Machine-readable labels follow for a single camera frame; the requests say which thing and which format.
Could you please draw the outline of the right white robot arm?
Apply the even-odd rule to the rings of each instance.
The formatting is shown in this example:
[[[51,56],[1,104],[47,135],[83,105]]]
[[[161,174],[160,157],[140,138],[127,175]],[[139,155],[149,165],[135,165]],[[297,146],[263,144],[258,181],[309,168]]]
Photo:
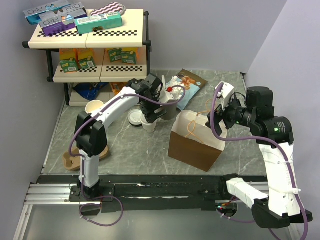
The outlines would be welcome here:
[[[268,194],[265,194],[237,174],[228,174],[221,178],[218,193],[223,199],[235,197],[245,203],[262,229],[303,224],[307,231],[313,215],[303,206],[297,186],[292,124],[286,117],[274,115],[273,96],[267,87],[249,87],[242,106],[232,85],[222,81],[215,88],[213,100],[222,102],[211,106],[206,126],[220,141],[255,140],[262,153],[268,183]]]

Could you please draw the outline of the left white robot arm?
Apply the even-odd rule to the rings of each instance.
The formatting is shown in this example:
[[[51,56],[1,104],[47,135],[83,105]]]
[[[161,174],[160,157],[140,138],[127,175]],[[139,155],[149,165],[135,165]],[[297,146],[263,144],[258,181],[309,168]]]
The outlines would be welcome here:
[[[148,123],[154,123],[166,113],[161,109],[160,91],[162,89],[162,80],[153,74],[149,74],[145,79],[132,79],[118,95],[102,107],[92,113],[82,111],[77,116],[72,138],[81,159],[77,185],[81,189],[81,195],[87,201],[93,201],[100,195],[98,168],[100,154],[108,145],[108,128],[135,105],[140,106]]]

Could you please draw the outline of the stack of white paper cups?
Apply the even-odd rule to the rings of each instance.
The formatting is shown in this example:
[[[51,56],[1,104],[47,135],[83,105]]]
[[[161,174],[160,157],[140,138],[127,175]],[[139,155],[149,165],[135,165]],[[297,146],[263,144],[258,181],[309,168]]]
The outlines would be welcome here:
[[[87,114],[90,114],[103,106],[104,106],[104,103],[102,101],[95,99],[86,104],[85,112]]]

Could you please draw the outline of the single white paper cup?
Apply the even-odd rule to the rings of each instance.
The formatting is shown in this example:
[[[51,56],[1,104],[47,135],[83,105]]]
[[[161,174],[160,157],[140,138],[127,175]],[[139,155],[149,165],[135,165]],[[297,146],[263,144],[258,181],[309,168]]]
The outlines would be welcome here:
[[[143,129],[148,132],[148,133],[153,133],[155,131],[156,125],[157,125],[157,120],[154,121],[153,123],[147,122],[144,114],[140,115],[140,121],[142,124]]]

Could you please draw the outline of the brown paper takeout bag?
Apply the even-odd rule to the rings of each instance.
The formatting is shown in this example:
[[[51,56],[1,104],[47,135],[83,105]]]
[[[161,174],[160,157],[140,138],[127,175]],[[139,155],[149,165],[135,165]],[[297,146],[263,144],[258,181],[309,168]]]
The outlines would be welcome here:
[[[217,139],[206,126],[209,121],[211,99],[205,111],[181,111],[172,126],[168,156],[192,167],[208,172],[225,150],[226,142]]]

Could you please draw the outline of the stack of white cup lids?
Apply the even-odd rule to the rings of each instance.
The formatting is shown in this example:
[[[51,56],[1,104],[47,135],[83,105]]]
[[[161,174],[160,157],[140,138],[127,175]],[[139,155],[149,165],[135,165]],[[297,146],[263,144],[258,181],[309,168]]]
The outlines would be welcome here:
[[[129,123],[134,127],[141,127],[142,126],[141,115],[142,115],[141,110],[138,110],[138,109],[130,110],[128,113]]]

